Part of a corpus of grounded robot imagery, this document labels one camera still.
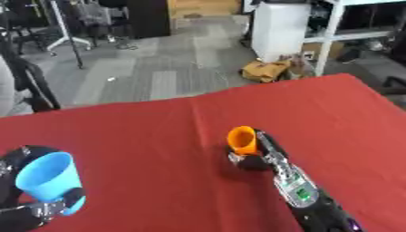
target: red tablecloth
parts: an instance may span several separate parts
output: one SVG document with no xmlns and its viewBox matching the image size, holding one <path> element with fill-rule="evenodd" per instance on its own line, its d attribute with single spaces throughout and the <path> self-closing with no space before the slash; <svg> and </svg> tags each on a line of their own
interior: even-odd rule
<svg viewBox="0 0 406 232">
<path fill-rule="evenodd" d="M 74 155 L 87 203 L 43 232 L 300 231 L 270 173 L 228 162 L 239 125 L 275 136 L 370 232 L 406 230 L 405 113 L 346 74 L 4 118 L 0 150 Z"/>
</svg>

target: plastic cup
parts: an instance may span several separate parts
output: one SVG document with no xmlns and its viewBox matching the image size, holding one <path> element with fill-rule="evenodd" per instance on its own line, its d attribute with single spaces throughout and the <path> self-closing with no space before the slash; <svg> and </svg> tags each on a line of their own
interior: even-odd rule
<svg viewBox="0 0 406 232">
<path fill-rule="evenodd" d="M 35 159 L 18 173 L 15 185 L 41 202 L 54 202 L 68 190 L 82 187 L 73 157 L 66 152 L 53 152 Z M 85 199 L 82 197 L 63 215 L 75 213 Z"/>
<path fill-rule="evenodd" d="M 228 133 L 227 142 L 237 155 L 256 154 L 256 132 L 251 127 L 234 128 Z"/>
</svg>

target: brown paper bag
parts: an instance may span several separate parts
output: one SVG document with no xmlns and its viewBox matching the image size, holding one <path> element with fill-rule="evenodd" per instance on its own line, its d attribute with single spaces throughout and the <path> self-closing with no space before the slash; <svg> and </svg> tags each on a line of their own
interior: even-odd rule
<svg viewBox="0 0 406 232">
<path fill-rule="evenodd" d="M 291 61 L 285 60 L 273 63 L 254 61 L 242 69 L 242 76 L 257 82 L 273 82 L 291 66 Z"/>
</svg>

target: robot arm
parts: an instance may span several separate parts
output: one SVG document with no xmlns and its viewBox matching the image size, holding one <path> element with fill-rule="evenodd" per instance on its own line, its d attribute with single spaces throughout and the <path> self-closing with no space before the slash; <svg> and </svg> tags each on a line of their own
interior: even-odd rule
<svg viewBox="0 0 406 232">
<path fill-rule="evenodd" d="M 2 231 L 24 232 L 41 227 L 84 196 L 82 188 L 73 188 L 52 203 L 19 204 L 22 191 L 15 186 L 19 171 L 31 161 L 59 150 L 24 146 L 0 158 L 0 228 Z"/>
<path fill-rule="evenodd" d="M 304 232 L 363 232 L 343 208 L 296 165 L 268 134 L 255 130 L 258 154 L 228 153 L 229 159 L 242 169 L 275 173 L 274 184 Z"/>
</svg>

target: blue cup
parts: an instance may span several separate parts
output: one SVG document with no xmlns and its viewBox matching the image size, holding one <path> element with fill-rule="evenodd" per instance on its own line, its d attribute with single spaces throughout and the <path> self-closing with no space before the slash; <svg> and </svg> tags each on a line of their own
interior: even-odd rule
<svg viewBox="0 0 406 232">
<path fill-rule="evenodd" d="M 53 152 L 35 159 L 18 173 L 15 185 L 41 202 L 54 202 L 68 190 L 82 187 L 73 157 L 66 152 Z M 64 210 L 63 215 L 75 213 L 83 206 L 85 199 L 82 197 L 71 208 Z"/>
</svg>

